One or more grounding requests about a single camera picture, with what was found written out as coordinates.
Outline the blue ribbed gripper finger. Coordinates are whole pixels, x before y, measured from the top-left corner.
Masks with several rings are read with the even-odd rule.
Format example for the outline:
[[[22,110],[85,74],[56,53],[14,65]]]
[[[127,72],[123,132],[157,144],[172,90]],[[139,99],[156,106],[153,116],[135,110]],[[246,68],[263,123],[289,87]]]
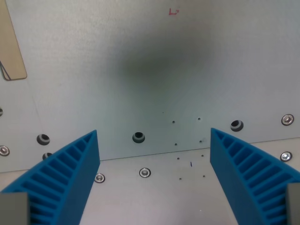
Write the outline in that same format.
[[[240,225],[286,225],[287,185],[300,173],[269,153],[215,128],[210,163]]]
[[[2,193],[27,193],[33,225],[78,225],[100,166],[97,131],[29,169]]]

